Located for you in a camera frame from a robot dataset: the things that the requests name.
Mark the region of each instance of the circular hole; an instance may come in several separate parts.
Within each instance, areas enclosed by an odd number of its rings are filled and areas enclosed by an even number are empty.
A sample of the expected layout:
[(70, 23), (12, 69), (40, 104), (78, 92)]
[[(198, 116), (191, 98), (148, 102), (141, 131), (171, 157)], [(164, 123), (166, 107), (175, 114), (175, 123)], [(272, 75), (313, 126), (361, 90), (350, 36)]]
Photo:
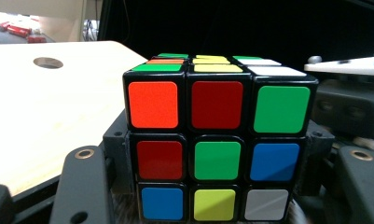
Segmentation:
[(315, 135), (315, 136), (319, 136), (319, 137), (322, 137), (322, 136), (323, 136), (322, 133), (317, 132), (317, 131), (312, 132), (312, 134)]
[(328, 101), (320, 101), (318, 107), (323, 111), (330, 111), (333, 109), (333, 105)]
[(76, 158), (81, 159), (81, 160), (87, 159), (91, 157), (93, 153), (94, 153), (93, 149), (82, 149), (76, 153)]
[(351, 119), (363, 119), (366, 116), (366, 113), (363, 109), (356, 106), (349, 106), (346, 108), (346, 114)]
[(341, 60), (341, 61), (338, 61), (339, 64), (343, 64), (343, 63), (349, 63), (350, 60)]
[(77, 214), (75, 214), (71, 217), (70, 222), (72, 224), (79, 224), (79, 223), (84, 222), (86, 219), (88, 219), (88, 213), (78, 212)]
[(48, 69), (57, 69), (63, 67), (63, 63), (61, 61), (53, 58), (36, 58), (33, 60), (33, 63), (37, 66)]
[(366, 152), (360, 150), (353, 150), (350, 152), (352, 156), (356, 157), (358, 160), (361, 161), (372, 161), (373, 157)]

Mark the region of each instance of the white platform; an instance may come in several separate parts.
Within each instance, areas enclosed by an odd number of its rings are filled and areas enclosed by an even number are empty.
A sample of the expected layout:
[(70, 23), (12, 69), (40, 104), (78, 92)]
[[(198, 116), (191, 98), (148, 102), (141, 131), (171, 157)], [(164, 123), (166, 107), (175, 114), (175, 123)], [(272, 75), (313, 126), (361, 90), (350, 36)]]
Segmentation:
[(98, 146), (124, 108), (122, 74), (145, 61), (116, 42), (0, 45), (0, 184), (18, 194), (59, 175), (69, 151)]
[(305, 64), (305, 71), (374, 76), (374, 57)]

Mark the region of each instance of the red object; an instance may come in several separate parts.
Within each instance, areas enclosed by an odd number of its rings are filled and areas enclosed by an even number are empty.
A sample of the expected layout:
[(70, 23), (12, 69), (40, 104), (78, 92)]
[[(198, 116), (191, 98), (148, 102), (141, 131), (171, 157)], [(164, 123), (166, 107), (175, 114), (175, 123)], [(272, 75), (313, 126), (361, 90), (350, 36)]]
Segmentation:
[(47, 39), (42, 35), (29, 35), (26, 37), (27, 43), (47, 43)]
[(9, 25), (8, 29), (9, 28), (16, 29), (16, 30), (19, 30), (19, 31), (24, 31), (24, 32), (26, 32), (27, 35), (29, 35), (29, 34), (32, 33), (32, 29), (31, 28), (27, 28), (27, 27), (15, 25), (15, 24)]
[(21, 36), (21, 37), (26, 37), (29, 34), (24, 30), (20, 30), (18, 28), (11, 27), (11, 26), (8, 27), (8, 31), (12, 35), (18, 35), (18, 36)]
[(183, 176), (183, 147), (177, 141), (137, 144), (138, 174), (143, 179), (177, 180)]
[(192, 85), (192, 126), (237, 129), (242, 116), (243, 86), (239, 81), (197, 81)]
[(175, 128), (178, 125), (177, 85), (171, 81), (132, 82), (129, 87), (132, 125)]
[(9, 27), (9, 21), (0, 23), (0, 32), (5, 32)]

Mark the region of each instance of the rubik's cube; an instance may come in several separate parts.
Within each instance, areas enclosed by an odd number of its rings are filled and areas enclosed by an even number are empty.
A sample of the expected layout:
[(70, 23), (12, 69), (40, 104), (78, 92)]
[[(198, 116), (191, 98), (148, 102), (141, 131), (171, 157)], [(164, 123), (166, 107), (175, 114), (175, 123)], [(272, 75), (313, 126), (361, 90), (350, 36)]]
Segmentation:
[(163, 53), (123, 85), (142, 220), (285, 219), (315, 77), (257, 57)]

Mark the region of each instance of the orange sticker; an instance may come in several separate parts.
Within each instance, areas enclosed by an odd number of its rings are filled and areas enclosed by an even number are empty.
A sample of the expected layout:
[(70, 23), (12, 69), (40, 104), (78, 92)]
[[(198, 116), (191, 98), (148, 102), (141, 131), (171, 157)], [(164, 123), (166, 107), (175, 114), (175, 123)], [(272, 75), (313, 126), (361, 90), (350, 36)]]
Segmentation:
[(129, 85), (132, 125), (171, 129), (178, 125), (177, 85), (171, 81), (132, 82)]
[(183, 63), (182, 59), (151, 59), (146, 63)]

